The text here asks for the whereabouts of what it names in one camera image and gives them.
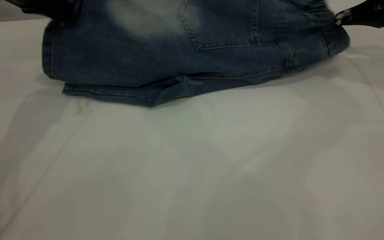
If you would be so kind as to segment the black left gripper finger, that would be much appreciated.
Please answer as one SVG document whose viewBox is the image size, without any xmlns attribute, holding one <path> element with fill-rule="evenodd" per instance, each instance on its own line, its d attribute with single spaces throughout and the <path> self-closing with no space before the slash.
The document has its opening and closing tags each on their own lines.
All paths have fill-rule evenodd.
<svg viewBox="0 0 384 240">
<path fill-rule="evenodd" d="M 28 15 L 41 15 L 52 20 L 70 22 L 82 0 L 6 0 Z"/>
</svg>

